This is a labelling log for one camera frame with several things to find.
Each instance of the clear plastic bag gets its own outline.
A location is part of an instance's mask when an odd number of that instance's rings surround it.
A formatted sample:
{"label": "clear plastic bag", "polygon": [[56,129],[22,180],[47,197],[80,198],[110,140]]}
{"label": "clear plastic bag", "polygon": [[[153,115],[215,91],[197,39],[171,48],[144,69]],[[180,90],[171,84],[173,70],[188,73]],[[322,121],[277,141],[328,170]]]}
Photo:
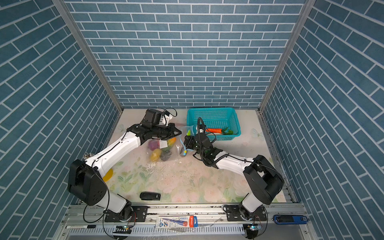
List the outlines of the clear plastic bag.
{"label": "clear plastic bag", "polygon": [[184,137],[193,134],[193,126],[177,126],[181,135],[166,141],[151,139],[147,142],[147,156],[151,162],[176,161],[185,156],[188,151],[184,146]]}

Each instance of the blue brick wall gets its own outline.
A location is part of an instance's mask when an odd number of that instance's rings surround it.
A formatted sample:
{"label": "blue brick wall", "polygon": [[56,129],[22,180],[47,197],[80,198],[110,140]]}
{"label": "blue brick wall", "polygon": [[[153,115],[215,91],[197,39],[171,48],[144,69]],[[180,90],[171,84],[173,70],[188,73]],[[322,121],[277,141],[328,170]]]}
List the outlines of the blue brick wall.
{"label": "blue brick wall", "polygon": [[384,239],[383,13],[317,0],[265,108],[319,239]]}
{"label": "blue brick wall", "polygon": [[125,108],[257,108],[303,2],[66,1]]}
{"label": "blue brick wall", "polygon": [[0,239],[49,239],[118,113],[50,0],[0,1],[0,36]]}

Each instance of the floral tablecloth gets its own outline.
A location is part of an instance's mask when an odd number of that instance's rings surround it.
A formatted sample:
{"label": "floral tablecloth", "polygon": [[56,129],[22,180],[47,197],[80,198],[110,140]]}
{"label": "floral tablecloth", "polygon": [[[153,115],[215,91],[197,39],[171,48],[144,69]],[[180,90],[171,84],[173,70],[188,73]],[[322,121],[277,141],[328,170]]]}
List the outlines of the floral tablecloth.
{"label": "floral tablecloth", "polygon": [[[127,127],[139,123],[145,111],[124,110],[109,143],[124,134]],[[187,110],[177,111],[178,116],[171,121],[183,126]],[[232,141],[216,141],[214,146],[238,156],[261,154],[272,163],[256,112],[236,110],[236,113],[241,135]],[[250,192],[243,175],[206,167],[192,154],[177,161],[151,162],[145,144],[124,156],[112,169],[113,176],[106,182],[109,189],[132,202],[140,202],[143,191],[160,193],[161,202],[240,202]],[[280,192],[273,202],[286,202],[284,194]]]}

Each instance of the teal plastic basket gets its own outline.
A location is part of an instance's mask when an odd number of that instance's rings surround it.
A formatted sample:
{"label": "teal plastic basket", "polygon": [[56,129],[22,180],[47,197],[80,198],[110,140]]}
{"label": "teal plastic basket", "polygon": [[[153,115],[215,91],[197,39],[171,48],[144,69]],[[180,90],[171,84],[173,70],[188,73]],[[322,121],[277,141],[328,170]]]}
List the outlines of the teal plastic basket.
{"label": "teal plastic basket", "polygon": [[[228,127],[233,131],[233,135],[216,134],[219,141],[232,140],[240,136],[240,124],[237,119],[236,112],[233,108],[191,108],[187,113],[187,126],[194,126],[194,134],[197,133],[197,119],[201,117],[207,128],[226,128]],[[208,135],[212,141],[215,139],[213,134]]]}

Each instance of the black mounting plate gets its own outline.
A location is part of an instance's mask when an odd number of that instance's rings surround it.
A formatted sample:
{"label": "black mounting plate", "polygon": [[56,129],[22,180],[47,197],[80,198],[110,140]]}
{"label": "black mounting plate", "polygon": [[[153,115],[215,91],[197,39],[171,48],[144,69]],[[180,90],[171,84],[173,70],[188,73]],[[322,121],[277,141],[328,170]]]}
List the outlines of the black mounting plate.
{"label": "black mounting plate", "polygon": [[[227,221],[228,222],[235,222],[235,221],[244,221],[244,219],[241,217],[239,212],[239,206],[238,205],[226,205],[226,212],[227,212]],[[252,221],[253,218],[257,215],[260,218],[260,221],[266,221],[266,212],[264,211],[263,207],[258,207],[255,212],[252,214]]]}
{"label": "black mounting plate", "polygon": [[[147,217],[148,206],[132,206],[133,217],[136,213],[136,222],[144,222]],[[120,222],[117,214],[106,214],[105,222]]]}

